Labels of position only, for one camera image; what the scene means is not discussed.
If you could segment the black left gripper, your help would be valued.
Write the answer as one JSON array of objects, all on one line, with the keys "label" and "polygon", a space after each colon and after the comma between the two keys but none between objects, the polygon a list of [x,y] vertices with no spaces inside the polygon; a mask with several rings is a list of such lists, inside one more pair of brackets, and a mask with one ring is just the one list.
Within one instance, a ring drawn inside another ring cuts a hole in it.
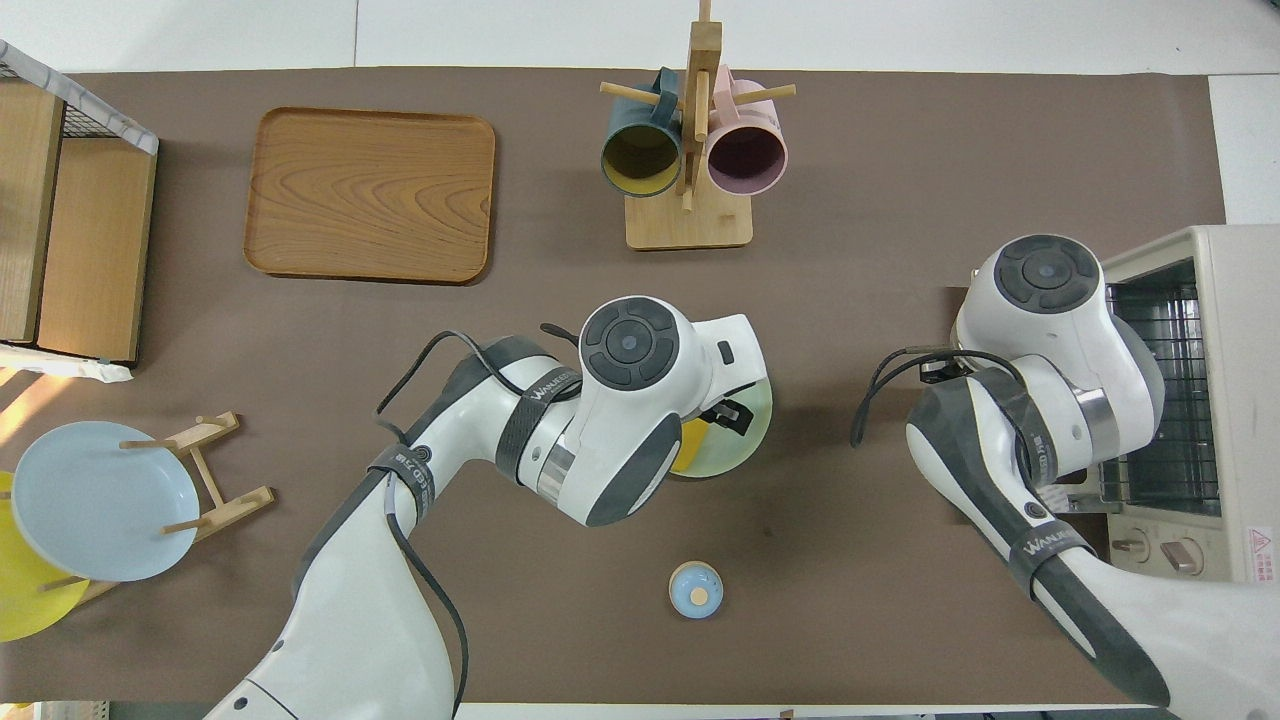
[{"label": "black left gripper", "polygon": [[700,420],[708,425],[718,425],[745,436],[755,419],[755,413],[735,398],[722,398],[718,404],[700,414]]}]

